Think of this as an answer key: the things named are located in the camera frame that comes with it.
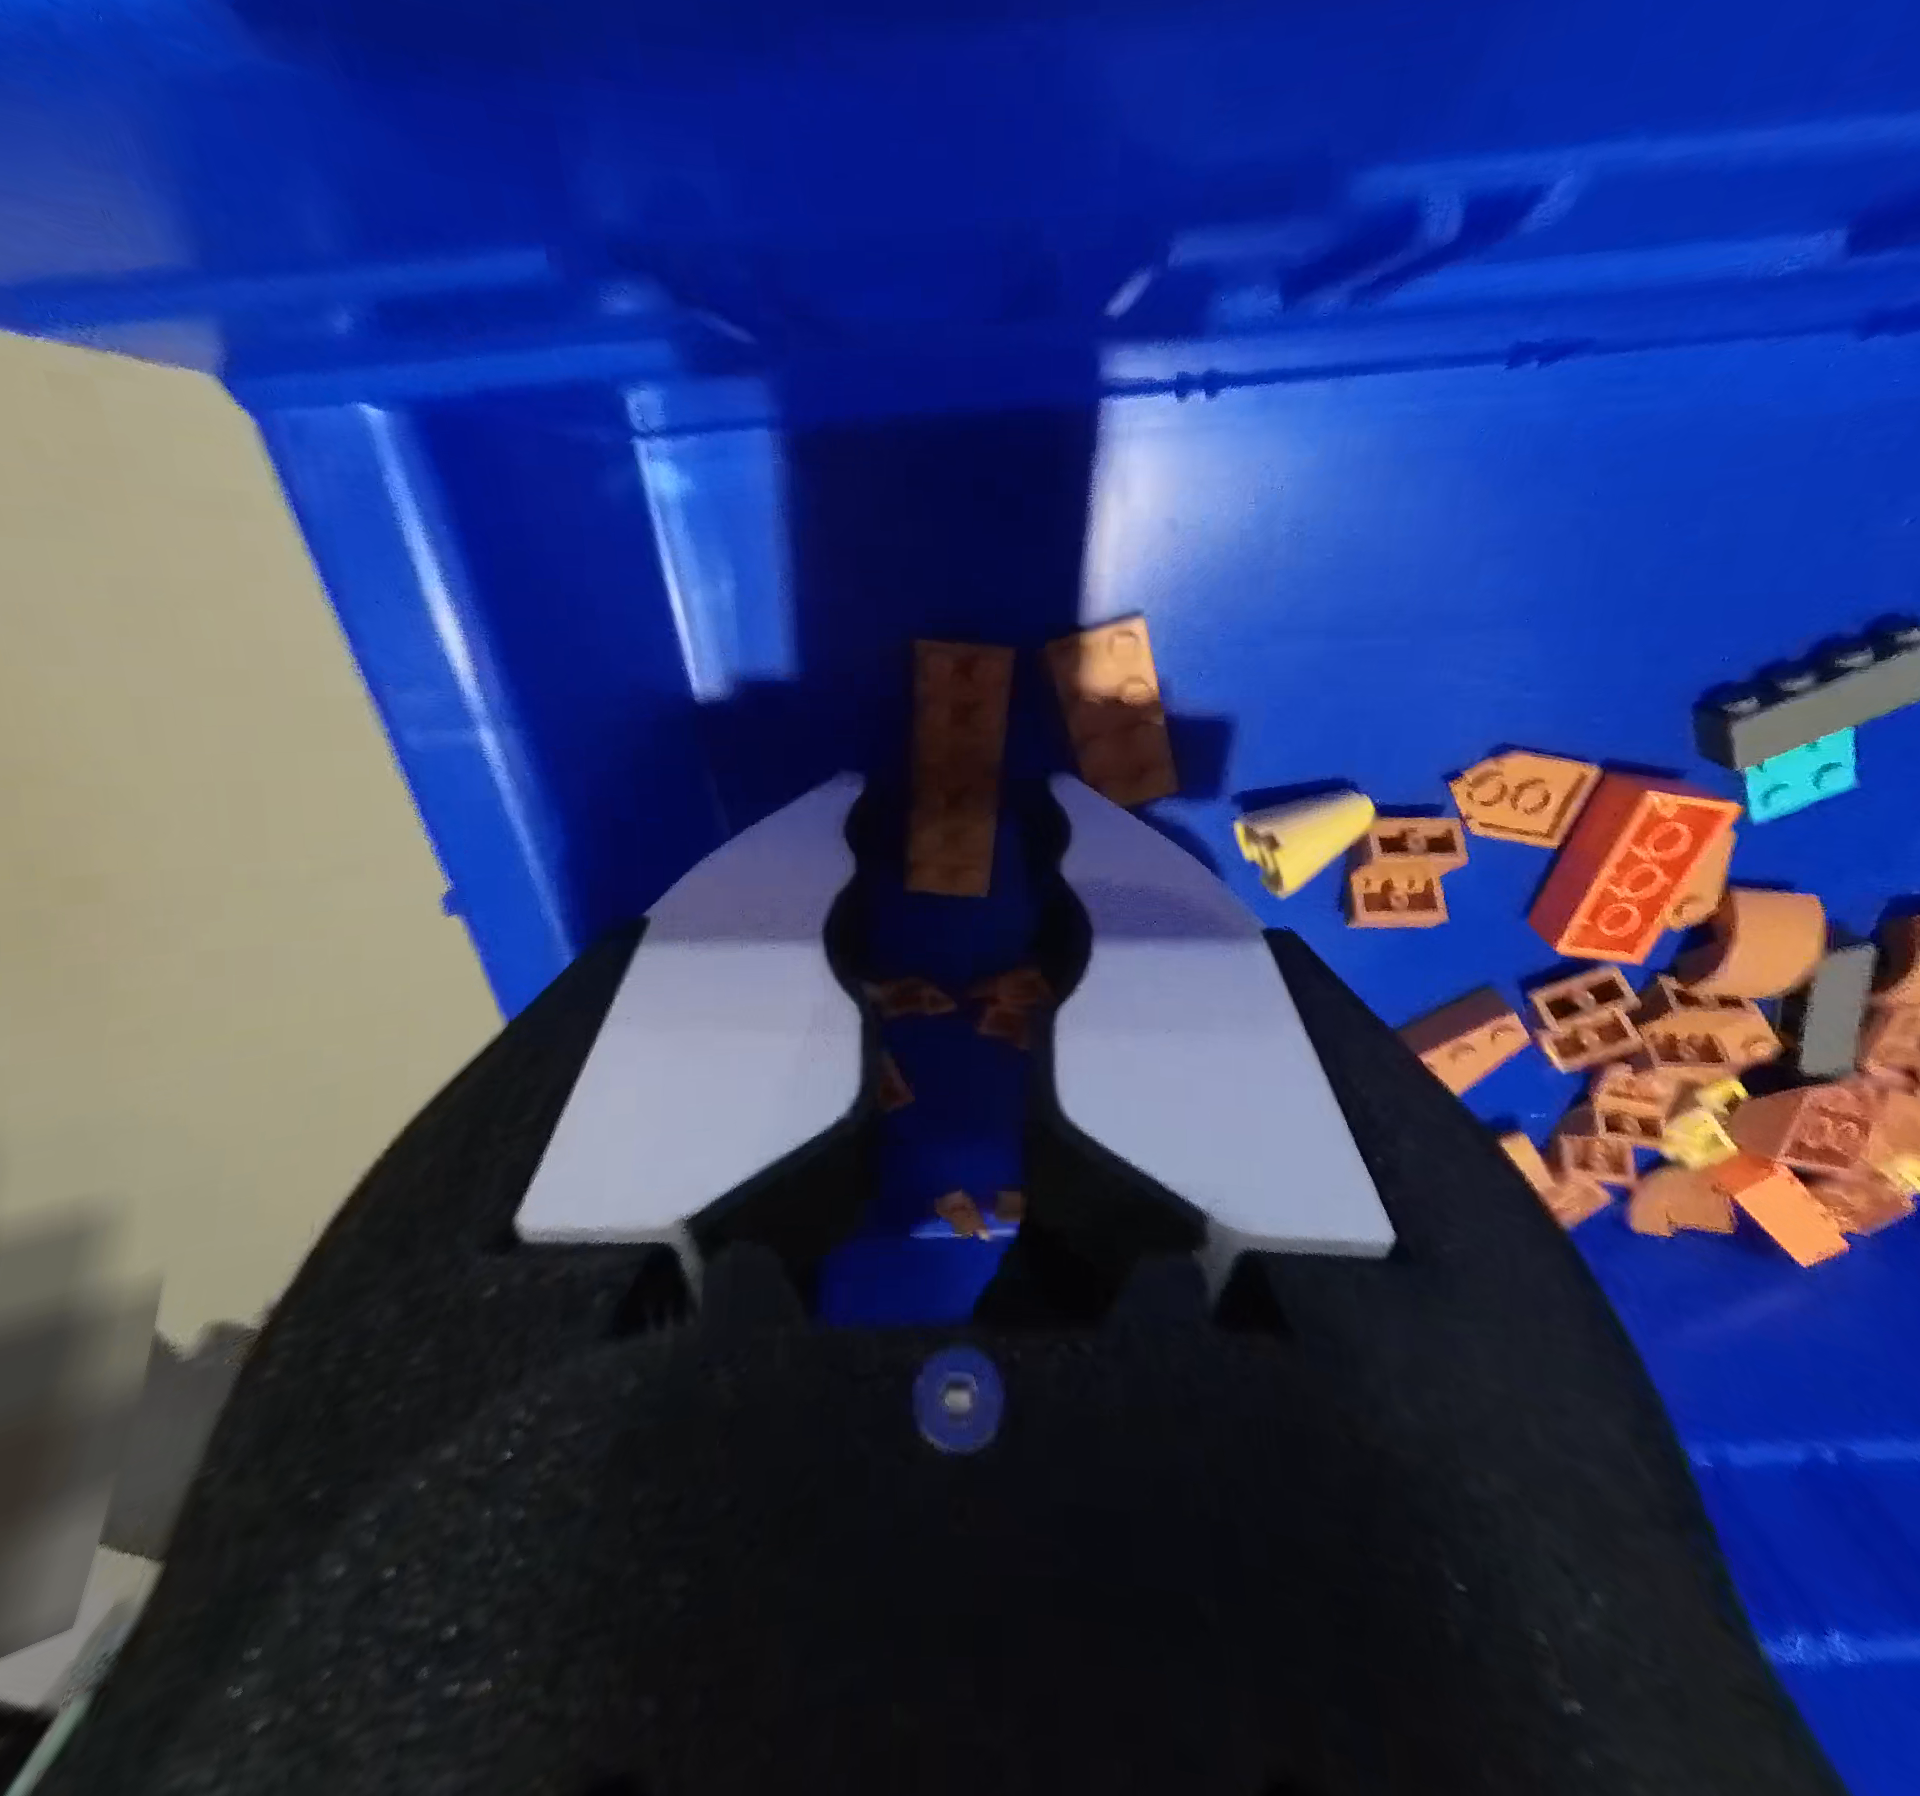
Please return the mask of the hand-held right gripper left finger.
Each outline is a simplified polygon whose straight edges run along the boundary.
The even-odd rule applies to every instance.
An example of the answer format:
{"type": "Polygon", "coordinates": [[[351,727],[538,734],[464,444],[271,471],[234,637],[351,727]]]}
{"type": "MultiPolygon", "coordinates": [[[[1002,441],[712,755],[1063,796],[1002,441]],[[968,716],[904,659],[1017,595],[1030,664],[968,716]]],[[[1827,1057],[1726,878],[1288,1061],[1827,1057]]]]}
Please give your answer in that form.
{"type": "Polygon", "coordinates": [[[826,920],[864,785],[831,775],[659,896],[514,1208],[521,1244],[690,1249],[697,1213],[849,1116],[861,1020],[826,920]]]}

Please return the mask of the square orange toy plate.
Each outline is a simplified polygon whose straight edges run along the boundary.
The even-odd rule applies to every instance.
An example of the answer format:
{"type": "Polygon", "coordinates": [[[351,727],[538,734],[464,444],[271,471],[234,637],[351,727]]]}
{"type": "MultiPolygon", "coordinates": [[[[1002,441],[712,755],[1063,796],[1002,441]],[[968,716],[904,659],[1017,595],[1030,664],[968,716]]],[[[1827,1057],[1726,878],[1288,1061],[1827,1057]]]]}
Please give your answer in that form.
{"type": "Polygon", "coordinates": [[[1503,750],[1450,777],[1451,807],[1480,839],[1560,849],[1599,783],[1599,766],[1549,752],[1503,750]]]}

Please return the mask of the pale yellow toy cone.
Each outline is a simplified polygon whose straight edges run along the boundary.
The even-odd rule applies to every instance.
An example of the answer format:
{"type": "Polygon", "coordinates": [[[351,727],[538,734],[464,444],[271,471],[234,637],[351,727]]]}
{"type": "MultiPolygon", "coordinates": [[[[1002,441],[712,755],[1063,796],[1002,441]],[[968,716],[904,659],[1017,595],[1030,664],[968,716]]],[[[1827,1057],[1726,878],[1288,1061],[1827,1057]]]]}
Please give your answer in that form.
{"type": "Polygon", "coordinates": [[[1332,868],[1378,823],[1367,793],[1338,788],[1252,807],[1231,823],[1237,854],[1271,897],[1290,897],[1332,868]]]}

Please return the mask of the red-orange toy brick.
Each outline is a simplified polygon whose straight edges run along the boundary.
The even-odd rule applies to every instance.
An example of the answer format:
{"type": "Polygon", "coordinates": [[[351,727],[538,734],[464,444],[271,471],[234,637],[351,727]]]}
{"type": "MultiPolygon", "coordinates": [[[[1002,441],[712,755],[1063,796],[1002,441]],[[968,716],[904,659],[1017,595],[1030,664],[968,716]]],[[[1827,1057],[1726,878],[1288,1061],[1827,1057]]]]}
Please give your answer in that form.
{"type": "Polygon", "coordinates": [[[1740,802],[1666,777],[1599,773],[1526,927],[1563,958],[1643,964],[1690,872],[1740,817],[1740,802]]]}

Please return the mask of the long orange toy plate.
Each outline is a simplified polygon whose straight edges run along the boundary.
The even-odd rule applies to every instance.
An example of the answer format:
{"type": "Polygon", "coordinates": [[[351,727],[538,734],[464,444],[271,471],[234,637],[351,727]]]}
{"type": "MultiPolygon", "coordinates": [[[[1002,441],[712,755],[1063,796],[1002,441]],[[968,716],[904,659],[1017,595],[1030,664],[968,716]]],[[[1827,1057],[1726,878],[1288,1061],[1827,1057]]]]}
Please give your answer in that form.
{"type": "Polygon", "coordinates": [[[1011,690],[1010,648],[913,643],[907,891],[946,897],[989,891],[1011,690]]]}

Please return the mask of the blue plastic bin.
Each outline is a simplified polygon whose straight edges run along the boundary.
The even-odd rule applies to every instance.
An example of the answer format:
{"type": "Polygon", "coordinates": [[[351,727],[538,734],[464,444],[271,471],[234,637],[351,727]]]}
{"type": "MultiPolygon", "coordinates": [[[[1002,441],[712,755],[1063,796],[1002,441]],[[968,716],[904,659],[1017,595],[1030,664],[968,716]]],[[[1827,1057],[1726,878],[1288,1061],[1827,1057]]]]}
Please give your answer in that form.
{"type": "Polygon", "coordinates": [[[258,421],[504,1008],[934,604],[1176,831],[1916,610],[1916,0],[4,0],[4,327],[258,421]]]}

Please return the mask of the pile of orange toy bricks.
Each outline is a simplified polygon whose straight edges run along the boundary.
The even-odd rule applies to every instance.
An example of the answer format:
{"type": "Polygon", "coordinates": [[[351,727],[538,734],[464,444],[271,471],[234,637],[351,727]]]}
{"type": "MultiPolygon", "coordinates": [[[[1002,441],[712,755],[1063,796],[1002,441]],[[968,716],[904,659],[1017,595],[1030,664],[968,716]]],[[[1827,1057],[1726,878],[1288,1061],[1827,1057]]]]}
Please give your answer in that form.
{"type": "Polygon", "coordinates": [[[1916,917],[1843,938],[1812,894],[1730,886],[1723,835],[1668,927],[1706,943],[1634,986],[1582,962],[1509,1002],[1481,987],[1400,1027],[1407,1050],[1462,1098],[1520,1053],[1578,1091],[1545,1145],[1500,1147],[1571,1231],[1620,1208],[1643,1237],[1758,1235],[1812,1268],[1916,1218],[1916,917]],[[1808,1082],[1792,1069],[1798,998],[1823,953],[1878,950],[1858,1069],[1808,1082]]]}

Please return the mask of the orange toy brick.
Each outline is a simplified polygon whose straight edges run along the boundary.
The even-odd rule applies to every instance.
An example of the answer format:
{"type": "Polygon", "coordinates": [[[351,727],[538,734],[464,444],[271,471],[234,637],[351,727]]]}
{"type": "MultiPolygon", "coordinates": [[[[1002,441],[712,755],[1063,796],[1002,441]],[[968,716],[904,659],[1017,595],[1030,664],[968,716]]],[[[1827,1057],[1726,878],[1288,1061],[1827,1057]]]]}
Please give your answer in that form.
{"type": "Polygon", "coordinates": [[[1120,807],[1177,792],[1171,736],[1142,613],[1043,647],[1075,775],[1120,807]]]}

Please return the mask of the grey desk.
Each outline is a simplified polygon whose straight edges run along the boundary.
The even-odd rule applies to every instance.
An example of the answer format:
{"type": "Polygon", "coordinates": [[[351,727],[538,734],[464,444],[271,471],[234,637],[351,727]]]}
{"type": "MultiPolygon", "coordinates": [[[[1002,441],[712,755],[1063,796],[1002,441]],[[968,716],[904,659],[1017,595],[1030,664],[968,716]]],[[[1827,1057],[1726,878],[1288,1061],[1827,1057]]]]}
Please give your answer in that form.
{"type": "Polygon", "coordinates": [[[245,415],[4,336],[4,1215],[256,1325],[500,1025],[245,415]]]}

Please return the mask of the long dark grey toy brick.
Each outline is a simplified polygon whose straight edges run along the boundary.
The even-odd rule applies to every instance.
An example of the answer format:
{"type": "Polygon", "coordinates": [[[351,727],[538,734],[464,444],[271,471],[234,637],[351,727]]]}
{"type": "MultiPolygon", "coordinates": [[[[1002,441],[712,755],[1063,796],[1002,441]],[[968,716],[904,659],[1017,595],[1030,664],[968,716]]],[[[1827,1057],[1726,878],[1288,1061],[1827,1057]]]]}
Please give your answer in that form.
{"type": "Polygon", "coordinates": [[[1750,772],[1916,702],[1917,622],[1888,616],[1701,695],[1690,710],[1693,746],[1723,769],[1750,772]]]}

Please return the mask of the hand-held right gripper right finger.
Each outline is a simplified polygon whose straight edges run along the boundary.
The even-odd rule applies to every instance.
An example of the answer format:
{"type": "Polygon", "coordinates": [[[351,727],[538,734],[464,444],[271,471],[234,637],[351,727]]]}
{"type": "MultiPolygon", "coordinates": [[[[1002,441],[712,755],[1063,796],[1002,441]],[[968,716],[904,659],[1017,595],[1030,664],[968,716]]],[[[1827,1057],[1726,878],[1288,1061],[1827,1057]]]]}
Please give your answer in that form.
{"type": "Polygon", "coordinates": [[[1380,1259],[1395,1233],[1254,915],[1072,775],[1061,880],[1090,947],[1054,1015],[1069,1126],[1198,1218],[1198,1257],[1380,1259]]]}

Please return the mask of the teal toy brick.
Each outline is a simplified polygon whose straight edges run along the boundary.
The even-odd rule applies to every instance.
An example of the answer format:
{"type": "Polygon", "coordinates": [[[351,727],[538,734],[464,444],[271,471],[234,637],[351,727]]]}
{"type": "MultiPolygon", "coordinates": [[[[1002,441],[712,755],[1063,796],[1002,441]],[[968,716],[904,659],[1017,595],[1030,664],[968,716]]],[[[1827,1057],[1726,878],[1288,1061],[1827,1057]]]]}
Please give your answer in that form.
{"type": "Polygon", "coordinates": [[[1776,823],[1860,785],[1858,727],[1840,727],[1740,772],[1748,817],[1776,823]]]}

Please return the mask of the small grey toy brick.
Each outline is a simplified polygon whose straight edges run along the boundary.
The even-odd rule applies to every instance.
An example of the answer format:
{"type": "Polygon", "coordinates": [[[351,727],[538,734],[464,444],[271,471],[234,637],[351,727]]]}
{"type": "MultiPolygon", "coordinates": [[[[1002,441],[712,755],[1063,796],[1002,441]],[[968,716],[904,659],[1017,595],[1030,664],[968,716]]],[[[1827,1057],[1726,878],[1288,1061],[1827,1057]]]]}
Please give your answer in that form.
{"type": "Polygon", "coordinates": [[[1840,1078],[1858,1069],[1860,1037],[1873,994],[1878,950],[1844,941],[1820,958],[1798,998],[1792,1069],[1808,1082],[1840,1078]]]}

